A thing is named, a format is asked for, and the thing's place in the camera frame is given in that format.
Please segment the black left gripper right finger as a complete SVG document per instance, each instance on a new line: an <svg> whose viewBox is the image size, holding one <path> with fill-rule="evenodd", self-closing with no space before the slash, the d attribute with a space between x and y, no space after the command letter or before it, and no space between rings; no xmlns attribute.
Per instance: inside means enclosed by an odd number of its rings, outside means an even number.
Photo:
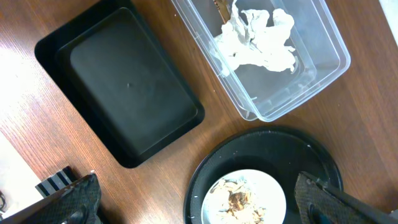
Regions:
<svg viewBox="0 0 398 224"><path fill-rule="evenodd" d="M397 224L396 218L308 172L299 173L294 196L302 223Z"/></svg>

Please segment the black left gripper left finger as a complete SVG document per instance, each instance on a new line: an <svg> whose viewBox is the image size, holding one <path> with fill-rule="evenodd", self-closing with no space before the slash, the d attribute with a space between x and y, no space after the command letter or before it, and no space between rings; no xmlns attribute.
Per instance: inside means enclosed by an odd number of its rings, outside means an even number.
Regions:
<svg viewBox="0 0 398 224"><path fill-rule="evenodd" d="M62 224L96 222L101 188L96 174L88 174L54 194L1 221L3 224Z"/></svg>

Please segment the grey plate with food scraps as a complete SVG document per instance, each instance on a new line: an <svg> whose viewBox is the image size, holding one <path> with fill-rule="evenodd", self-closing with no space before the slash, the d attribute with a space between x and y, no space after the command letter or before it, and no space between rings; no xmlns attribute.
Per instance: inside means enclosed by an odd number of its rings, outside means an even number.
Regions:
<svg viewBox="0 0 398 224"><path fill-rule="evenodd" d="M259 170L243 169L230 172L218 179L208 190L201 205L201 222L209 224L221 223L216 217L216 209L221 208L211 202L210 190L221 180L243 180L250 189L256 194L260 207L264 207L264 224L282 224L287 211L287 203L284 191L280 184L269 174Z"/></svg>

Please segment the food scraps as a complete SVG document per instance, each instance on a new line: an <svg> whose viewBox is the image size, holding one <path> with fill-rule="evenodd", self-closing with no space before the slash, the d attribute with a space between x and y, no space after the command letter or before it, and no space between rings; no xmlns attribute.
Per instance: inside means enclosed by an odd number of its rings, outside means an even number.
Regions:
<svg viewBox="0 0 398 224"><path fill-rule="evenodd" d="M211 190L211 202L219 205L216 217L227 224L263 224L265 208L257 204L258 198L243 180L221 179Z"/></svg>

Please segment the white napkin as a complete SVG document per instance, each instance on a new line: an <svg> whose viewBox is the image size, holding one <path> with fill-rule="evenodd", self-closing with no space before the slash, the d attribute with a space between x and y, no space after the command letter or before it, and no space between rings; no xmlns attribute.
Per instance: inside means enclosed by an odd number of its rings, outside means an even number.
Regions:
<svg viewBox="0 0 398 224"><path fill-rule="evenodd" d="M221 74L228 76L241 65L264 67L271 72L295 71L294 47L285 45L294 26L294 18L283 9L247 9L240 11L236 1L229 4L231 19L214 38L218 51L212 56L225 61Z"/></svg>

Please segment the brown gold snack wrapper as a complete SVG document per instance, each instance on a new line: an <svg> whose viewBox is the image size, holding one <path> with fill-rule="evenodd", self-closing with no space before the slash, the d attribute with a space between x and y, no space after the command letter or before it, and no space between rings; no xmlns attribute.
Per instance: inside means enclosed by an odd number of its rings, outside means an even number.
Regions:
<svg viewBox="0 0 398 224"><path fill-rule="evenodd" d="M231 9L228 0L213 0L223 23L227 23L231 19Z"/></svg>

